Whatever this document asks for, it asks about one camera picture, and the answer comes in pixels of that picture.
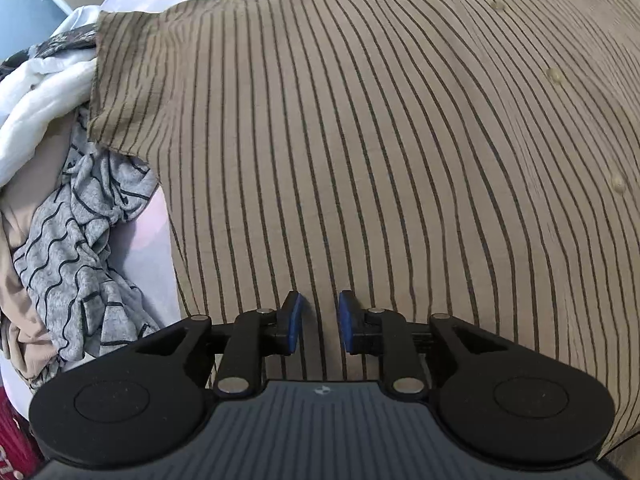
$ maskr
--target silver screw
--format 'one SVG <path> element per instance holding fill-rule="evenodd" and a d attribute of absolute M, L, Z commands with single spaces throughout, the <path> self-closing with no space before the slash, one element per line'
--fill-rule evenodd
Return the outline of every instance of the silver screw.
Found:
<path fill-rule="evenodd" d="M 226 394 L 241 394 L 249 388 L 249 381 L 242 377 L 225 377 L 218 382 L 218 389 Z"/>
<path fill-rule="evenodd" d="M 394 390 L 399 394 L 419 394 L 424 390 L 424 383 L 415 377 L 403 377 L 394 381 Z"/>

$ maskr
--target gray ribbed panel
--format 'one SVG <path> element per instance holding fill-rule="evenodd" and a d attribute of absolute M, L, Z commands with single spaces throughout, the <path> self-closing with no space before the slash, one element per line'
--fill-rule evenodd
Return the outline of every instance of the gray ribbed panel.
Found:
<path fill-rule="evenodd" d="M 36 478 L 597 480 L 607 476 L 593 464 L 532 473 L 480 462 L 447 439 L 427 407 L 392 400 L 377 383 L 271 381 L 255 399 L 223 403 L 196 439 L 158 462 L 115 472 L 81 472 L 51 463 Z"/>

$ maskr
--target pile of clothes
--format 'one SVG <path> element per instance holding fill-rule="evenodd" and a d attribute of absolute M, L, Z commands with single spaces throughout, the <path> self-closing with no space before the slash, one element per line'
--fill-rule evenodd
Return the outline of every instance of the pile of clothes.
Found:
<path fill-rule="evenodd" d="M 158 181 L 89 142 L 97 7 L 0 64 L 0 309 L 5 357 L 34 390 L 66 364 L 158 329 L 109 264 L 109 236 Z"/>

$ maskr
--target beige cloth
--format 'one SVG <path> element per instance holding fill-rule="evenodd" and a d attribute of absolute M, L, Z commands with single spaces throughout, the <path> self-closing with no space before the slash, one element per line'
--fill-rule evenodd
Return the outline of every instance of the beige cloth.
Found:
<path fill-rule="evenodd" d="M 0 192 L 0 309 L 2 350 L 26 380 L 57 355 L 44 323 L 15 272 L 12 253 L 27 241 L 36 209 L 60 185 L 74 114 L 49 123 L 33 158 Z"/>
<path fill-rule="evenodd" d="M 288 378 L 359 380 L 337 296 L 449 312 L 640 418 L 640 0 L 197 0 L 103 14 L 90 135 L 147 160 L 187 313 L 295 288 Z"/>

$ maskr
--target circular black cover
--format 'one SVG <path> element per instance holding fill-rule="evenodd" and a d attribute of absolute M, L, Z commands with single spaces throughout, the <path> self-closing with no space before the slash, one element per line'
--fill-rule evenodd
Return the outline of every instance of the circular black cover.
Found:
<path fill-rule="evenodd" d="M 34 396 L 30 420 L 46 456 L 89 468 L 145 463 L 189 439 L 202 393 L 171 358 L 116 352 L 66 372 Z"/>
<path fill-rule="evenodd" d="M 596 379 L 530 351 L 469 356 L 440 390 L 438 410 L 477 452 L 536 467 L 594 453 L 614 415 Z"/>

